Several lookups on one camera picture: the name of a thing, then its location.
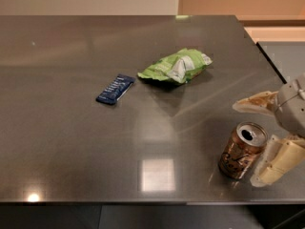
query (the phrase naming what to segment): blue packet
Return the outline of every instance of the blue packet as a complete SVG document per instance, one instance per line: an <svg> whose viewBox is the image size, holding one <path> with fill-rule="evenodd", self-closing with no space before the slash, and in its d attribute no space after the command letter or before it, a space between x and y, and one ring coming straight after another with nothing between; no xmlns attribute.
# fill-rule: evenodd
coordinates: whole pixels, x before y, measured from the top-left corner
<svg viewBox="0 0 305 229"><path fill-rule="evenodd" d="M114 81L96 98L97 102L115 104L135 81L135 78L119 74Z"/></svg>

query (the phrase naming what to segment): gray table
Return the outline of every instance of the gray table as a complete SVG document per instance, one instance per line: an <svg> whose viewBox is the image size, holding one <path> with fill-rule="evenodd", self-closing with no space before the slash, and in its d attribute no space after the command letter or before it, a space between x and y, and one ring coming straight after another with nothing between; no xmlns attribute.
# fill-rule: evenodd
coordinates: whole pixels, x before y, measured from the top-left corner
<svg viewBox="0 0 305 229"><path fill-rule="evenodd" d="M305 42L257 42L284 83L305 72Z"/></svg>
<svg viewBox="0 0 305 229"><path fill-rule="evenodd" d="M182 48L213 64L171 88L139 79L115 106L95 98L118 73ZM217 161L242 121L232 110L282 85L234 16L2 16L0 201L254 204L305 201L300 165L270 187L234 181Z"/></svg>

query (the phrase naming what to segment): soda can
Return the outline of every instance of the soda can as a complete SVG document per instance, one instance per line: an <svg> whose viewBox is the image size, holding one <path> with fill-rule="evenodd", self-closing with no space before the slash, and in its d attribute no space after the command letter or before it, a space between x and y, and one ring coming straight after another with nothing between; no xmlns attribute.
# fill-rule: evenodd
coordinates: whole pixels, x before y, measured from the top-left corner
<svg viewBox="0 0 305 229"><path fill-rule="evenodd" d="M218 162L228 177L242 179L267 145L265 130L253 123L243 122L233 129L228 144Z"/></svg>

